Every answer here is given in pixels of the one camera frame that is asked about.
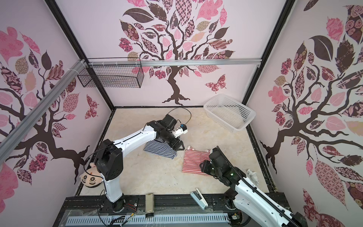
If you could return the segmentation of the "navy white striped tank top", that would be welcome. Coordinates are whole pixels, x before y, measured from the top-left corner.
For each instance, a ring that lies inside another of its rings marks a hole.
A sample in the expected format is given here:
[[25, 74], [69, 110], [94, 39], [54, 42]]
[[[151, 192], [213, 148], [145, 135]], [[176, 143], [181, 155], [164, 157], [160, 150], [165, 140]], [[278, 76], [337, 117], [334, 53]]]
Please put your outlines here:
[[143, 150], [147, 153], [158, 155], [161, 157], [174, 159], [177, 152], [174, 151], [167, 142], [162, 139], [155, 139], [145, 144]]

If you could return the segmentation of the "red white striped tank top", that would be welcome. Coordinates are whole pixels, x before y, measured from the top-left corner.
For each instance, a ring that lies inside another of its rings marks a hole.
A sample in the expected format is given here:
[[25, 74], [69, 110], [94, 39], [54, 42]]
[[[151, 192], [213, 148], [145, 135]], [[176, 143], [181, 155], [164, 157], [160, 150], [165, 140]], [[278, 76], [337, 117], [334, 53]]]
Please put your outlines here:
[[208, 174], [201, 171], [200, 164], [209, 159], [211, 152], [211, 149], [196, 150], [195, 148], [188, 146], [184, 151], [181, 171], [188, 174], [207, 176]]

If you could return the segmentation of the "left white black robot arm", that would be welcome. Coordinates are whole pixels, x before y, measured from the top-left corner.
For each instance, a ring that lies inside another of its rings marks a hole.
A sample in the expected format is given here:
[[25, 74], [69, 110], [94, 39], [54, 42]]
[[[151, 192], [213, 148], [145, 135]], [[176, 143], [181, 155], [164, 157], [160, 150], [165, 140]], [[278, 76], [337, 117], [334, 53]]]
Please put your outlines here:
[[151, 121], [122, 139], [104, 140], [95, 157], [95, 165], [105, 187], [105, 195], [111, 203], [113, 212], [121, 212], [125, 206], [124, 194], [120, 186], [123, 159], [133, 150], [155, 139], [161, 139], [174, 151], [184, 148], [180, 136], [188, 132], [186, 124], [175, 128], [177, 120], [167, 114], [162, 120]]

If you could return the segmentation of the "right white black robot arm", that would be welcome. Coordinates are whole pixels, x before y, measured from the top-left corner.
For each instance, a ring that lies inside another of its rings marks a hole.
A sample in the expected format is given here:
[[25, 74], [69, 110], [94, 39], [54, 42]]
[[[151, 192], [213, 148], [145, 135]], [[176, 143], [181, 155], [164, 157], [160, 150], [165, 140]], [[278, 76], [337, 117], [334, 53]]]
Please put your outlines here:
[[307, 227], [305, 217], [292, 213], [261, 191], [247, 175], [234, 167], [219, 147], [200, 164], [203, 173], [213, 176], [230, 189], [225, 204], [247, 214], [262, 227]]

